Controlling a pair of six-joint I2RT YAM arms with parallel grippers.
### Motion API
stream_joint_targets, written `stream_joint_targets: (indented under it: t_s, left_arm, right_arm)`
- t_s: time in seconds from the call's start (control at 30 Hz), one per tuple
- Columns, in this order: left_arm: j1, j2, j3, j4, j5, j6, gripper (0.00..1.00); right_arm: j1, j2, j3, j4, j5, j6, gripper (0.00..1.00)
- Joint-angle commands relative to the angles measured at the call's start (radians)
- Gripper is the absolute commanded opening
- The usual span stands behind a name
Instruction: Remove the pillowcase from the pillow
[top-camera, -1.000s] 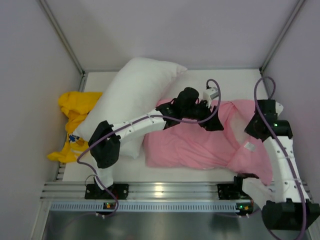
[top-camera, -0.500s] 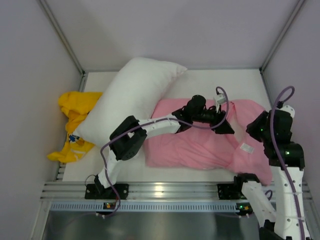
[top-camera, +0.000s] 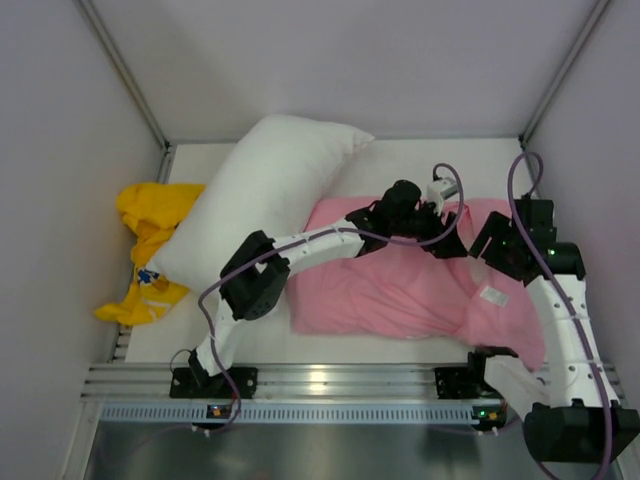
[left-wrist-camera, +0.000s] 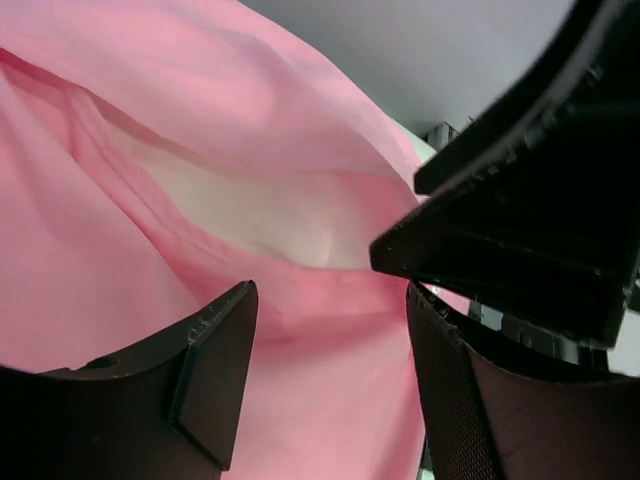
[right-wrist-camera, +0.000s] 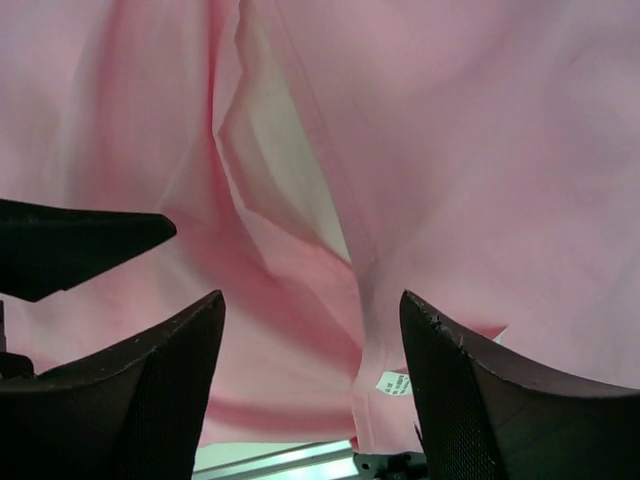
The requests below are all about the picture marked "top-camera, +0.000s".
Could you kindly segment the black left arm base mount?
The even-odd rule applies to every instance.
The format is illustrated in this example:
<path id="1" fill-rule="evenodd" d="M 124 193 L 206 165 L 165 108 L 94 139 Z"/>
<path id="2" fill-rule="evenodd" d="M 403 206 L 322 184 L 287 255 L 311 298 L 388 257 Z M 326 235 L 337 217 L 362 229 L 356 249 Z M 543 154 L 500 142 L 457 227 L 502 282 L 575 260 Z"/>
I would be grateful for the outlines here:
<path id="1" fill-rule="evenodd" d="M 172 372 L 169 397 L 172 399 L 252 399 L 257 390 L 258 369 L 254 367 L 232 367 L 227 375 L 233 381 L 236 391 L 229 380 L 219 373 L 209 376 L 206 370 L 191 367 L 176 368 Z"/>

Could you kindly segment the pink pillowcase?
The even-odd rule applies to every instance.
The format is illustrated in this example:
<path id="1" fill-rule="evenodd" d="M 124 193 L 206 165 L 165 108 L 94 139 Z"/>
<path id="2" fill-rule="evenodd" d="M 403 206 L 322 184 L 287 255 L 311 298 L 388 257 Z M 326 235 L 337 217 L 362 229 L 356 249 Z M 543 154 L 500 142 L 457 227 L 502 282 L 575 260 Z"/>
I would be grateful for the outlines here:
<path id="1" fill-rule="evenodd" d="M 486 285 L 509 296 L 504 307 L 480 297 Z M 475 284 L 466 257 L 440 260 L 417 247 L 389 245 L 305 270 L 288 281 L 286 295 L 298 334 L 449 337 L 472 347 L 508 347 L 530 370 L 545 358 L 525 287 L 489 267 Z"/>

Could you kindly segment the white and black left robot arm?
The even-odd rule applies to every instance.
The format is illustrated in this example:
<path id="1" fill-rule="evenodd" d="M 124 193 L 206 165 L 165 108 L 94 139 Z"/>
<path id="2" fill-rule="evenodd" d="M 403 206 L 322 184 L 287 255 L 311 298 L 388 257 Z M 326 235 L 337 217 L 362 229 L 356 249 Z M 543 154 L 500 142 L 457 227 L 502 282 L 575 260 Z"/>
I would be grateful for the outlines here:
<path id="1" fill-rule="evenodd" d="M 399 180 L 370 205 L 316 230 L 272 238 L 258 230 L 248 235 L 221 270 L 219 280 L 201 294 L 220 299 L 214 314 L 204 315 L 209 336 L 188 359 L 188 371 L 199 389 L 210 387 L 227 367 L 217 344 L 230 344 L 231 329 L 270 313 L 287 281 L 298 273 L 333 260 L 363 257 L 388 245 L 419 247 L 438 259 L 464 258 L 467 250 L 457 225 L 463 211 L 445 212 L 463 188 L 451 177 L 434 176 L 425 190 Z"/>

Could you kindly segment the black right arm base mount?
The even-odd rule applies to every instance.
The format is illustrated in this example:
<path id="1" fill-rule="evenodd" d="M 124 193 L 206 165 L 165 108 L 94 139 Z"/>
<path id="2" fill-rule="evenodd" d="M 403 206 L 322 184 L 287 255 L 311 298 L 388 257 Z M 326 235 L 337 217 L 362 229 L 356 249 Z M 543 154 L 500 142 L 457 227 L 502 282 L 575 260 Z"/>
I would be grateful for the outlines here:
<path id="1" fill-rule="evenodd" d="M 434 374 L 439 399 L 468 400 L 490 394 L 479 375 L 469 367 L 438 367 Z"/>

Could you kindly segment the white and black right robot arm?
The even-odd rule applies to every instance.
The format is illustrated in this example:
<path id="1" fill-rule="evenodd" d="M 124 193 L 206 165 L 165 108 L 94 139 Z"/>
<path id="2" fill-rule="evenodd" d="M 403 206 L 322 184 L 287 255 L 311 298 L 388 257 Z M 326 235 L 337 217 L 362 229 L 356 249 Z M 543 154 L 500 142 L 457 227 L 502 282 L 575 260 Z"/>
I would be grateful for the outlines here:
<path id="1" fill-rule="evenodd" d="M 606 467 L 638 436 L 639 414 L 621 405 L 606 377 L 580 250 L 558 241 L 552 201 L 525 195 L 510 207 L 511 216 L 489 215 L 470 254 L 524 285 L 544 335 L 550 381 L 542 384 L 506 347 L 490 350 L 484 380 L 522 419 L 535 461 Z"/>

